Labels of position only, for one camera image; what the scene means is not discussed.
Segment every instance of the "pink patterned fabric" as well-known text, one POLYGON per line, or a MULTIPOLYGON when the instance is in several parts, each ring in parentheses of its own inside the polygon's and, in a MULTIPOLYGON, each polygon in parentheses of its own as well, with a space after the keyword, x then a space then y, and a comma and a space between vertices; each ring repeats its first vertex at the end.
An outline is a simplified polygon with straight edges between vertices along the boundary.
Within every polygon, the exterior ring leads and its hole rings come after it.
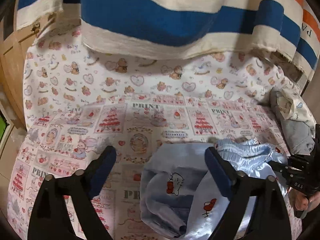
MULTIPOLYGON (((80 40, 80 27, 54 30, 27 53, 28 135, 8 197, 8 220, 23 240, 45 175, 84 169, 109 144, 117 149, 116 164, 92 204, 116 240, 163 238, 140 220, 139 210, 143 164, 163 143, 257 137, 288 154, 270 109, 252 105, 267 103, 275 85, 299 92, 281 68, 232 52, 158 61, 101 54, 80 40)), ((296 239, 301 222, 286 202, 296 239)), ((77 235, 84 238, 70 198, 66 204, 77 235)))

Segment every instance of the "satin fabric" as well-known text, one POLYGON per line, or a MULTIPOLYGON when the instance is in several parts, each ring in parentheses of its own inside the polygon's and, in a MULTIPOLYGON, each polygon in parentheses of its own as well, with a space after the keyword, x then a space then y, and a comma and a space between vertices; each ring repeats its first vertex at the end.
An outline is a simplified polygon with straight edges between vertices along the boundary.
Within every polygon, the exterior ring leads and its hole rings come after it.
MULTIPOLYGON (((141 220, 168 239, 207 240, 222 218, 229 200, 223 197, 204 160, 207 143, 164 144, 145 165, 140 183, 141 220)), ((278 177, 268 161, 286 163, 286 157, 271 144, 256 139, 234 143, 219 140, 220 156, 236 170, 265 179, 278 177)), ((284 183, 278 183, 283 196, 284 183)), ((250 221, 256 197, 250 197, 236 237, 241 237, 250 221)))

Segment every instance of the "black clamp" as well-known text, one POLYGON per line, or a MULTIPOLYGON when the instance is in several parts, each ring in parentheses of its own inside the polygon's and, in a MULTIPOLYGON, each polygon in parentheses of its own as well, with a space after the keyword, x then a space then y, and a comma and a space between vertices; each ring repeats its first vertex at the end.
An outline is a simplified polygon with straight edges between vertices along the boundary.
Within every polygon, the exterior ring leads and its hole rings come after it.
MULTIPOLYGON (((310 196, 320 191, 320 125, 316 124, 315 147, 309 155, 294 155, 287 157, 288 164, 270 161, 271 168, 281 173, 286 184, 303 194, 310 196)), ((303 219, 307 211, 294 210, 297 218, 303 219)))
POLYGON ((287 208, 275 177, 257 179, 247 176, 243 171, 235 171, 228 161, 220 157, 214 147, 206 150, 205 160, 206 163, 214 163, 216 168, 209 168, 209 171, 221 194, 230 200, 209 240, 234 239, 250 196, 256 196, 257 199, 246 233, 241 239, 291 239, 287 208))
POLYGON ((28 239, 82 240, 76 236, 68 215, 63 197, 68 195, 72 197, 79 223, 87 240, 112 240, 90 200, 100 194, 115 161, 115 148, 107 146, 100 157, 93 160, 85 170, 77 170, 69 177, 58 179, 52 174, 47 175, 32 209, 28 239))

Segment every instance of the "gray folded clothing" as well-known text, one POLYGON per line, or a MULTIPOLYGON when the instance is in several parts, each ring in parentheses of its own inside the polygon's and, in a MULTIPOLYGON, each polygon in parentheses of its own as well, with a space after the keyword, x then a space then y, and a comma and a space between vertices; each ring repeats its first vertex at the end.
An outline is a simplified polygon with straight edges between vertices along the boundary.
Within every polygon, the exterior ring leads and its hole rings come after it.
POLYGON ((310 128, 304 122, 286 120, 283 118, 278 103, 277 94, 280 90, 273 88, 270 93, 271 110, 281 123, 284 139, 290 149, 291 154, 310 155, 315 146, 310 128))

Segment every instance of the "blue and white striped blanket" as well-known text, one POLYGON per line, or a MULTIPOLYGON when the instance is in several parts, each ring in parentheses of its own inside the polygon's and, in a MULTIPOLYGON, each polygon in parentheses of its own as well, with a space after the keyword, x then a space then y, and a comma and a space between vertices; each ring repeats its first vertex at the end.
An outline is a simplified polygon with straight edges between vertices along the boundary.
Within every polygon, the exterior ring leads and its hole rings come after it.
POLYGON ((320 24, 305 0, 19 0, 17 28, 53 12, 82 19, 83 43, 152 59, 279 52, 312 79, 320 24))

